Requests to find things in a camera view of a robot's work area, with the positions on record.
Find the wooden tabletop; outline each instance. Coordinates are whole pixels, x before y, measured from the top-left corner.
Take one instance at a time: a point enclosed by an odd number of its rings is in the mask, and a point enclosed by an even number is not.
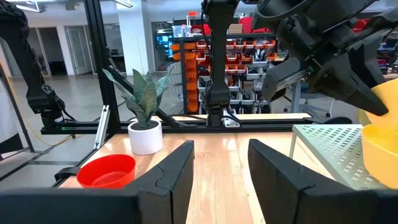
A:
[[[287,119],[306,116],[308,115],[247,114],[239,118]],[[133,154],[129,136],[118,134],[87,162],[109,154],[128,154],[136,159],[136,178],[138,178],[183,142],[194,140],[193,186],[187,223],[265,223],[249,171],[248,145],[252,138],[285,155],[289,154],[292,133],[165,134],[163,149],[148,156]],[[294,159],[331,178],[299,139],[296,142]],[[70,177],[60,187],[80,188],[81,186],[75,177]]]

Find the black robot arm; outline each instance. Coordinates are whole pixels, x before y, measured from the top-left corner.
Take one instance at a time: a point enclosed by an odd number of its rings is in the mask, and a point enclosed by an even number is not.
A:
[[[262,95],[276,92],[304,78],[311,91],[358,108],[388,112],[370,88],[385,79],[377,63],[379,44],[398,26],[398,7],[373,17],[355,34],[355,15],[375,0],[260,0],[253,28],[267,27],[295,58],[271,68]]]
[[[35,53],[27,42],[29,26],[25,14],[15,5],[0,0],[0,37],[10,46],[22,76],[28,86],[26,98],[35,114],[40,114],[45,128],[54,128],[67,121],[75,121],[65,111],[64,102],[45,84]]]

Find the yellow cable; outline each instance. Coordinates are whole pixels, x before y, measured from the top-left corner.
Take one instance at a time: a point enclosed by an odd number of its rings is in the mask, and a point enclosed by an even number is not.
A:
[[[18,99],[18,97],[17,97],[17,95],[16,95],[16,93],[15,93],[15,91],[14,91],[14,87],[12,87],[12,84],[11,84],[11,82],[9,81],[7,75],[4,75],[4,76],[6,77],[6,81],[8,82],[8,85],[10,86],[11,93],[12,93],[12,95],[14,96],[14,99],[15,99],[15,101],[16,101],[16,103],[17,103],[17,107],[18,107],[18,108],[21,108],[21,103],[19,102],[19,99]],[[27,126],[29,127],[29,129],[33,132],[33,134],[36,136],[36,138],[37,138],[38,140],[40,140],[42,143],[44,143],[44,144],[46,144],[46,145],[48,145],[48,146],[58,146],[59,144],[61,144],[61,143],[65,142],[66,140],[72,138],[72,136],[69,136],[69,137],[66,137],[66,138],[62,139],[61,141],[59,141],[59,142],[57,142],[57,143],[55,143],[55,144],[49,144],[49,143],[47,143],[47,142],[44,141],[44,140],[33,130],[33,128],[30,126],[30,123],[28,122],[28,120],[25,119],[25,116],[24,116],[25,114],[24,114],[24,112],[23,112],[21,109],[20,109],[19,111],[20,111],[20,113],[21,113],[22,119],[25,121],[25,123],[27,124]]]

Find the white pot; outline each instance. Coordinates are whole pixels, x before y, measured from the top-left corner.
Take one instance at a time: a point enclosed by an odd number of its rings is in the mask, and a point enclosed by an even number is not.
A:
[[[130,145],[133,153],[138,155],[149,155],[163,148],[162,124],[159,121],[152,122],[156,122],[157,126],[143,131],[131,128],[137,124],[138,121],[129,125]]]

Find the yellow bowl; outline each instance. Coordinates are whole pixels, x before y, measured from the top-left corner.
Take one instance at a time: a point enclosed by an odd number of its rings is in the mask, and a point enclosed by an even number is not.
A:
[[[398,130],[398,78],[375,86],[372,91],[380,98],[389,112],[383,116],[366,112],[370,121],[380,128]]]
[[[367,125],[362,129],[362,148],[369,173],[387,187],[398,189],[398,132]]]

